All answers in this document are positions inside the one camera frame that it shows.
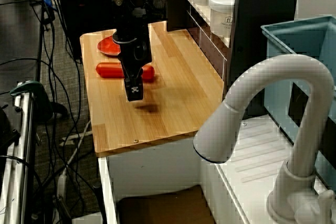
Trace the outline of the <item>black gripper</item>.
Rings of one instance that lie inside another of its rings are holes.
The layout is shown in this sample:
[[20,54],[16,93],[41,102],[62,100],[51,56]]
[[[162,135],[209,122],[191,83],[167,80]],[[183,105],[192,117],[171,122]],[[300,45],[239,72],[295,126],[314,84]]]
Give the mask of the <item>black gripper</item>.
[[143,100],[143,67],[152,62],[150,41],[148,38],[135,38],[130,41],[115,40],[120,47],[118,59],[124,74],[124,86],[127,100]]

